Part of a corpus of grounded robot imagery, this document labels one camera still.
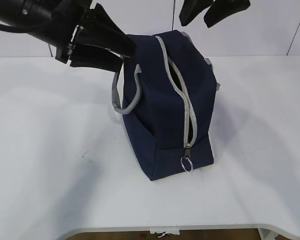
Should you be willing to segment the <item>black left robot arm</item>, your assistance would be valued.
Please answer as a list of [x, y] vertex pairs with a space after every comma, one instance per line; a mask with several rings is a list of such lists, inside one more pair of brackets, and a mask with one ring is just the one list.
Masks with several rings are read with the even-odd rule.
[[73, 68], [121, 70], [135, 43], [90, 0], [0, 0], [0, 31], [28, 34], [56, 48]]

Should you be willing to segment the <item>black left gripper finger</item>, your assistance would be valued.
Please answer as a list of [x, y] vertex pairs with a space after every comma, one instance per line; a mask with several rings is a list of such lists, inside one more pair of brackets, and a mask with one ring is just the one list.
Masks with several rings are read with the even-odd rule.
[[79, 44], [70, 55], [73, 68], [96, 68], [117, 73], [121, 70], [123, 60], [110, 52], [96, 46]]
[[78, 25], [78, 44], [110, 50], [128, 58], [134, 56], [136, 44], [112, 21], [101, 4], [86, 9]]

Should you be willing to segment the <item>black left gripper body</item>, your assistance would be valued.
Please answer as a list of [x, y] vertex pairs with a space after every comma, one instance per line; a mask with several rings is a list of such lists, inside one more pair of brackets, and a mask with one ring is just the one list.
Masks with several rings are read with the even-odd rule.
[[72, 49], [75, 45], [75, 35], [82, 18], [92, 9], [90, 7], [76, 7], [72, 9], [58, 9], [54, 11], [57, 23], [57, 44], [55, 59], [66, 64], [70, 59]]

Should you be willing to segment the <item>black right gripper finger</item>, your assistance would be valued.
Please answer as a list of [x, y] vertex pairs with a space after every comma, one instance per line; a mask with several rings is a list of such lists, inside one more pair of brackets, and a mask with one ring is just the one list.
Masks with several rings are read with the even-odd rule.
[[251, 6], [249, 0], [215, 0], [204, 15], [204, 22], [208, 28], [223, 19], [247, 10]]
[[184, 0], [179, 14], [180, 24], [187, 26], [203, 10], [213, 4], [213, 0]]

